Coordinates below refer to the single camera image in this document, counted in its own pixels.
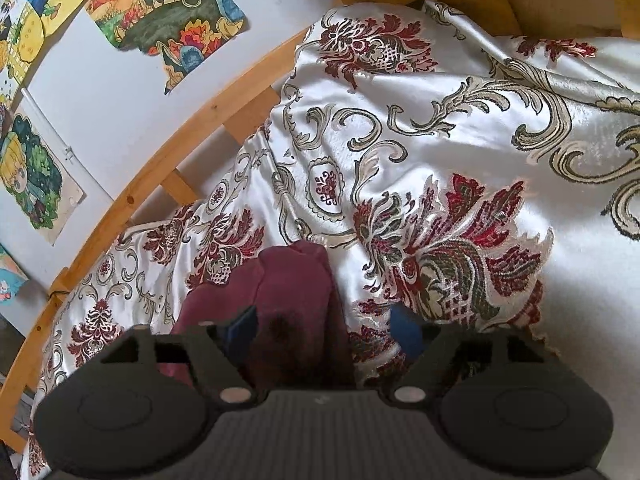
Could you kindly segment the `maroon small cloth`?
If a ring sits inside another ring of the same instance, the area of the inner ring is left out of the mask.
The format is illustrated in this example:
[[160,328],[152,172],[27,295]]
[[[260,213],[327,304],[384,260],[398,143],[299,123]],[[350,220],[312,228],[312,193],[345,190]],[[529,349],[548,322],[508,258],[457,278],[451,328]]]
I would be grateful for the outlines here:
[[262,390],[356,387],[342,303],[322,246],[269,247],[232,270],[226,284],[196,286],[171,333],[228,322],[248,307],[256,309],[256,337],[234,359],[247,382]]

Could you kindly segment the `small blue orange poster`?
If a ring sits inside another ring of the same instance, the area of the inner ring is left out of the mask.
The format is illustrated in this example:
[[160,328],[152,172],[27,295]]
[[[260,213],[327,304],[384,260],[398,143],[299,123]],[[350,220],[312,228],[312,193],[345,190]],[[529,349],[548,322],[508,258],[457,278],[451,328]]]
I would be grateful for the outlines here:
[[0,246],[0,302],[10,304],[28,280],[29,277],[6,251],[6,248]]

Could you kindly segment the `white floral satin bedspread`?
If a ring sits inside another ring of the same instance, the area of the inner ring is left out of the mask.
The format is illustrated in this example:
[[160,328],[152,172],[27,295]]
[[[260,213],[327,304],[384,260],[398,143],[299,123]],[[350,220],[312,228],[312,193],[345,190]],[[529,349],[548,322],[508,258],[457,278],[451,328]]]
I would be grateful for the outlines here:
[[613,479],[639,474],[639,240],[583,185],[530,155],[564,136],[570,172],[634,154],[639,45],[494,37],[462,12],[354,4],[307,32],[279,103],[205,200],[133,228],[72,291],[43,349],[43,398],[128,328],[171,333],[201,284],[273,246],[322,246],[355,382],[409,361],[390,334],[401,302],[479,332],[513,326],[606,397]]

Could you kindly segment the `green cartoon girl poster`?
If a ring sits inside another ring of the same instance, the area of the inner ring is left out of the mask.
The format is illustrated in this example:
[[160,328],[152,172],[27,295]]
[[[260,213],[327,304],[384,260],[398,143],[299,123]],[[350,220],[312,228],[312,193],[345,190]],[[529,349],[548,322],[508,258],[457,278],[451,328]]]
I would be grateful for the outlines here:
[[86,197],[22,112],[13,115],[1,136],[1,182],[51,246]]

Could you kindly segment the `colourful torn landscape poster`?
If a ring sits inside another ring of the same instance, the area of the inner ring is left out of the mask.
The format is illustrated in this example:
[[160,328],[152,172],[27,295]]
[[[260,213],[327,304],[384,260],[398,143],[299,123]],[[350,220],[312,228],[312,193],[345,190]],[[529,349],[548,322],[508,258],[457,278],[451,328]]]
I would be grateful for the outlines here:
[[233,0],[89,0],[86,11],[116,49],[163,60],[166,94],[246,22]]

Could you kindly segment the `yellow and blue poster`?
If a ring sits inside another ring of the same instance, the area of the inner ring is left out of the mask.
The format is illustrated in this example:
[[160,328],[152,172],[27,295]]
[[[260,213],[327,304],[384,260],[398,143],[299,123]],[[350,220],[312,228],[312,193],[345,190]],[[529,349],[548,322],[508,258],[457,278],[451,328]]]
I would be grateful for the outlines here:
[[85,0],[1,0],[1,105],[9,108],[44,42]]

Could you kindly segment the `wooden bed frame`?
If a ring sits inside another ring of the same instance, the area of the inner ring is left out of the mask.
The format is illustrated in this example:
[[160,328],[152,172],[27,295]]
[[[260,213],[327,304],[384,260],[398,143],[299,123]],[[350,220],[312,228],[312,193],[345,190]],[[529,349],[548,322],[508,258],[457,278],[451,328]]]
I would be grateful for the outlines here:
[[[341,4],[374,1],[407,4],[413,0],[337,0]],[[452,1],[490,32],[518,32],[518,10],[511,0],[445,0]],[[227,84],[208,99],[145,163],[124,190],[115,198],[69,266],[64,266],[52,281],[47,301],[36,318],[32,329],[22,343],[13,361],[8,377],[1,387],[1,441],[17,453],[24,453],[27,440],[13,430],[12,422],[24,391],[35,391],[42,363],[42,348],[47,339],[56,311],[64,297],[76,286],[116,240],[132,216],[150,195],[162,188],[177,204],[195,202],[198,193],[179,171],[184,162],[216,129],[224,127],[236,142],[243,142],[267,117],[277,102],[277,93],[271,87],[279,77],[290,70],[294,62],[294,49],[303,40],[303,34],[286,40],[266,54],[244,74]],[[535,148],[530,155],[533,162],[548,157],[551,167],[568,180],[583,185],[617,183],[614,194],[604,208],[616,230],[636,242],[639,239],[639,218],[631,204],[639,199],[639,128],[620,136],[623,146],[634,156],[624,166],[607,176],[584,178],[570,172],[570,164],[578,149],[567,144],[564,136]]]

